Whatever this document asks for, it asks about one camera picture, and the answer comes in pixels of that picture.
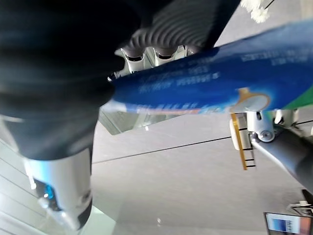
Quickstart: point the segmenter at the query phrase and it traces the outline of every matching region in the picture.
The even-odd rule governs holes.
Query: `floor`
[[[239,7],[217,45],[312,16],[311,6],[276,0],[264,24]],[[312,113],[301,110],[300,121]],[[302,198],[302,187],[257,151],[257,167],[243,171],[229,120],[229,114],[185,115],[116,136],[99,123],[94,205],[117,221],[114,234],[266,234],[263,212],[285,212]],[[312,123],[299,126],[309,133]]]

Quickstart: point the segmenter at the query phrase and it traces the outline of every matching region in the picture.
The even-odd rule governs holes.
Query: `green stripe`
[[[297,109],[299,107],[313,104],[313,86],[306,90],[297,99],[287,104],[283,109]]]

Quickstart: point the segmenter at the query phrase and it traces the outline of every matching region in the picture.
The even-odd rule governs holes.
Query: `monitor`
[[[269,235],[312,235],[312,217],[265,212]]]

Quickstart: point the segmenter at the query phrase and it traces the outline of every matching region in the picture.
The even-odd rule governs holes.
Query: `white flower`
[[[268,9],[261,7],[251,11],[251,19],[254,19],[256,23],[263,23],[269,18]]]
[[[240,6],[245,8],[247,12],[259,9],[263,0],[241,0]]]

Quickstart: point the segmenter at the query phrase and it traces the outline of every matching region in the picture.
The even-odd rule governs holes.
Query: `metal bracket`
[[[246,112],[248,131],[258,135],[259,140],[271,142],[275,138],[272,115],[269,112]]]

